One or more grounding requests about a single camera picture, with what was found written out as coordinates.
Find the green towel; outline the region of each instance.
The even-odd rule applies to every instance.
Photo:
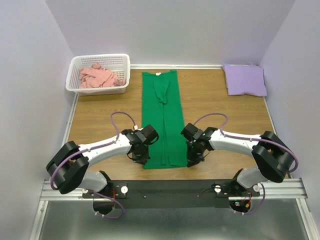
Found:
[[[150,159],[145,169],[187,166],[187,145],[180,134],[184,129],[177,71],[142,73],[142,126],[151,124],[159,140],[149,146]]]

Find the purple cloth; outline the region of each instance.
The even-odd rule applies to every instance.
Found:
[[[264,69],[256,65],[223,65],[228,94],[267,96]]]

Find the floor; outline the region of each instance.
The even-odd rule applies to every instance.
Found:
[[[167,72],[150,70],[147,72]],[[130,84],[124,94],[80,96],[70,130],[69,141],[88,144],[116,135],[110,123],[110,114],[125,111],[141,124],[142,72],[131,70]],[[178,82],[184,122],[193,123],[207,113],[220,112],[229,116],[225,126],[228,132],[240,134],[263,134],[272,131],[267,108],[262,97],[249,95],[228,96],[225,74],[222,69],[179,69]],[[120,130],[132,128],[125,115],[115,115]],[[197,127],[219,127],[222,116],[209,116],[201,120]],[[116,156],[100,162],[90,169],[105,171],[114,180],[183,180],[183,179],[228,179],[241,168],[255,164],[253,158],[227,152],[212,151],[205,159],[191,168],[143,169],[126,155]]]

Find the white basket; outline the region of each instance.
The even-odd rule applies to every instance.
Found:
[[[119,79],[125,79],[123,86],[79,88],[82,83],[79,79],[80,69],[91,67],[92,64],[100,63],[103,68],[112,71]],[[79,95],[104,95],[123,94],[130,80],[130,59],[127,54],[101,54],[76,56],[71,60],[68,75],[66,76],[65,88]]]

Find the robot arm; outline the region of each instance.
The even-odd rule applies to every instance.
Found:
[[[47,172],[52,177],[58,166],[72,154],[76,154],[66,162],[54,178],[54,183],[61,194],[67,194],[80,187],[100,192],[108,185],[110,178],[103,171],[88,171],[88,167],[102,160],[122,155],[131,154],[135,163],[146,164],[149,159],[148,146],[159,138],[156,130],[148,125],[138,130],[125,129],[116,140],[116,136],[90,144],[76,145],[75,142],[67,142],[57,152],[46,166]]]
[[[253,157],[256,162],[256,165],[250,168],[240,169],[234,176],[231,187],[236,192],[244,192],[253,185],[267,180],[276,183],[283,181],[294,159],[281,148],[263,142],[263,139],[266,139],[286,147],[273,132],[266,131],[263,135],[243,135],[225,131],[223,133],[214,127],[202,131],[188,123],[181,132],[187,139],[187,166],[191,167],[204,161],[205,150],[227,150]]]

